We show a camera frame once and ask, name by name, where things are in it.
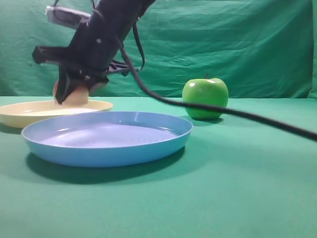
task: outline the green tablecloth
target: green tablecloth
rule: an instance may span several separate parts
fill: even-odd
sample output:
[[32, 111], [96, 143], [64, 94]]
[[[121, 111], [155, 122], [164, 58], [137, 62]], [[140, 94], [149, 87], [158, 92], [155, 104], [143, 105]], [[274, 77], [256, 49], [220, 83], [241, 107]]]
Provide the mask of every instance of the green tablecloth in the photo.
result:
[[[45, 98], [0, 98], [0, 104]], [[149, 98], [98, 98], [116, 111], [184, 118]], [[317, 131], [315, 99], [231, 99], [229, 106]], [[69, 168], [0, 132], [0, 238], [316, 238], [317, 145], [224, 115], [195, 122], [176, 155], [112, 169]]]

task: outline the green backdrop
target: green backdrop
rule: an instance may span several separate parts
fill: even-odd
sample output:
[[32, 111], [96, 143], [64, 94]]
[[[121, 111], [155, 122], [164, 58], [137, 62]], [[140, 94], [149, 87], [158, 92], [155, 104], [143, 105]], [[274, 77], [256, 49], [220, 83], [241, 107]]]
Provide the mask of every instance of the green backdrop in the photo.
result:
[[[34, 64], [33, 48], [66, 46], [74, 34], [47, 23], [44, 11], [52, 3], [1, 1], [0, 96], [52, 94], [57, 67]], [[91, 11], [89, 0], [60, 4]], [[140, 75], [163, 96], [181, 97], [186, 81], [206, 73], [223, 79], [235, 98], [317, 94], [312, 0], [157, 0], [138, 26], [147, 60]], [[132, 34], [125, 47], [140, 64]], [[143, 96], [131, 76], [121, 75], [94, 95]]]

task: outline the plate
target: plate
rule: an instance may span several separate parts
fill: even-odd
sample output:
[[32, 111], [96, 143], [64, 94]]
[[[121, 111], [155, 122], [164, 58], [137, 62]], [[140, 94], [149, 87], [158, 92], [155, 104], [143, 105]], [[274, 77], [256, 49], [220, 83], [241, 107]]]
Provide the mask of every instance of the plate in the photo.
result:
[[10, 127], [24, 128], [40, 120], [63, 115], [109, 111], [112, 103], [89, 100], [79, 107], [60, 106], [53, 100], [10, 104], [0, 107], [0, 121]]
[[36, 122], [22, 130], [30, 151], [76, 167], [117, 167], [158, 160], [182, 149], [191, 122], [147, 112], [96, 112]]

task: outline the blue plastic plate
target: blue plastic plate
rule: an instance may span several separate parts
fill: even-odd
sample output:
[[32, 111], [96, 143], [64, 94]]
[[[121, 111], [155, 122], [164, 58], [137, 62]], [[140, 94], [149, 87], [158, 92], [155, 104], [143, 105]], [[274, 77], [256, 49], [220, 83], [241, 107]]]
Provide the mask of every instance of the blue plastic plate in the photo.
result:
[[146, 112], [95, 112], [42, 120], [22, 130], [31, 152], [62, 165], [115, 167], [149, 162], [183, 148], [193, 125]]

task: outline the yellow plate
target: yellow plate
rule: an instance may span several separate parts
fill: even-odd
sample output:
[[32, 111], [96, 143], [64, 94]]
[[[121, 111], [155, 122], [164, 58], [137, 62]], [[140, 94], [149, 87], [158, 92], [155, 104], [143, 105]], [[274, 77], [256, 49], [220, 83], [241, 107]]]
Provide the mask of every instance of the yellow plate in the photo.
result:
[[51, 101], [37, 101], [10, 104], [0, 107], [2, 124], [15, 128], [24, 128], [34, 122], [64, 115], [88, 112], [110, 111], [112, 103], [89, 100], [79, 107], [60, 106]]

